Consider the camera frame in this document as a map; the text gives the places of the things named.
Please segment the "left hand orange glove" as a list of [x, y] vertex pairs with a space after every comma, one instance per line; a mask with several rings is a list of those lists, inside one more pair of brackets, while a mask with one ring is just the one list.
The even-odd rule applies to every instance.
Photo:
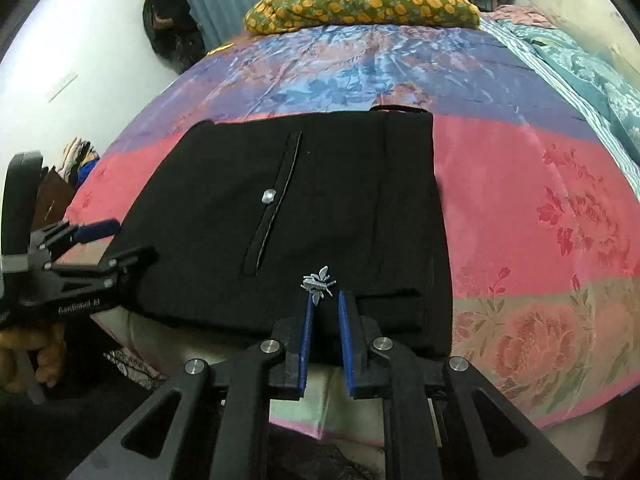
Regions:
[[2, 330], [1, 389], [22, 392], [27, 389], [27, 380], [21, 376], [17, 358], [26, 356], [26, 362], [34, 370], [35, 381], [53, 388], [60, 380], [66, 353], [65, 326], [54, 324], [42, 330], [10, 328]]

